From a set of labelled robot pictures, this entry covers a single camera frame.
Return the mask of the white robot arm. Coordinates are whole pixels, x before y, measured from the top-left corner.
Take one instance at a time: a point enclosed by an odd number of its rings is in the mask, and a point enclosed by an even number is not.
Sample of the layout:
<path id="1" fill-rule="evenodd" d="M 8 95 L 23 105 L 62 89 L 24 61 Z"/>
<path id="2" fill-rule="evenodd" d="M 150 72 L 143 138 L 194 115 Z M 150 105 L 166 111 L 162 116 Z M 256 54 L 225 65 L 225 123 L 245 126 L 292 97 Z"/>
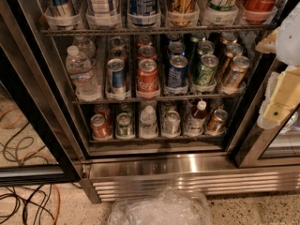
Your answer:
<path id="1" fill-rule="evenodd" d="M 255 47 L 260 53 L 274 53 L 287 65 L 272 72 L 259 110 L 257 125 L 263 129 L 279 126 L 300 103 L 300 2 L 281 25 Z"/>

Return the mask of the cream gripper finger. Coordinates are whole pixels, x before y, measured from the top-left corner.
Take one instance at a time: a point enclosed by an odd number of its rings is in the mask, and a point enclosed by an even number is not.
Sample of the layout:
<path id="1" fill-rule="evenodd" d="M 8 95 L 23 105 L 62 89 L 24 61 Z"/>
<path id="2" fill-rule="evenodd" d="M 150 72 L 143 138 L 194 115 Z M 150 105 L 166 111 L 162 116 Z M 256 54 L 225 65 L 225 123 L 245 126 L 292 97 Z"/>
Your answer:
<path id="1" fill-rule="evenodd" d="M 279 30 L 279 28 L 276 28 L 267 37 L 262 39 L 256 45 L 255 50 L 259 53 L 275 53 L 278 30 Z"/>
<path id="2" fill-rule="evenodd" d="M 259 110 L 257 125 L 263 129 L 278 127 L 300 103 L 300 67 L 287 66 L 272 72 Z"/>

